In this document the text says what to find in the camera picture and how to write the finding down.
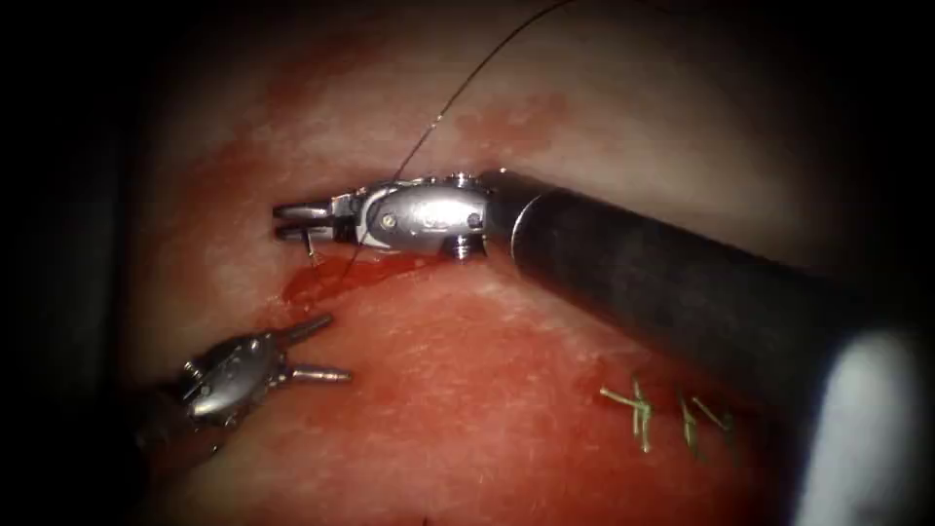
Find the metal screw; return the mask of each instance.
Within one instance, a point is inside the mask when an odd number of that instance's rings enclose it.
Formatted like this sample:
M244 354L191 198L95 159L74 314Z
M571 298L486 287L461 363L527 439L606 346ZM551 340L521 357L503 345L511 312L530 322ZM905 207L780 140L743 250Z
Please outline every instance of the metal screw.
M383 228L390 230L391 228L396 227L396 216L391 213L383 214L383 217L380 218L380 225Z

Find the metal instrument tip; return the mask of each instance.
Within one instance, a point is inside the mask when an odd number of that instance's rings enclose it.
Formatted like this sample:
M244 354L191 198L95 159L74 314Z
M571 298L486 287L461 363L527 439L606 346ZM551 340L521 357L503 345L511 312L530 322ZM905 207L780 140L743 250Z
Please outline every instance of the metal instrument tip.
M300 382L320 384L344 384L352 381L351 371L320 365L296 365L292 367L291 379Z

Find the blood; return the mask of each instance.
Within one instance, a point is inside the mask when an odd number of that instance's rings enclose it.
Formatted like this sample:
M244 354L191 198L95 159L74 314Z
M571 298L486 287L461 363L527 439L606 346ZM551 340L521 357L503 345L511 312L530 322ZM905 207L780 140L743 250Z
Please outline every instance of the blood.
M280 298L293 322L307 318L309 311L325 299L443 261L437 256L390 254L376 262L355 260L349 269L351 259L316 257L316 264L298 270L282 289Z

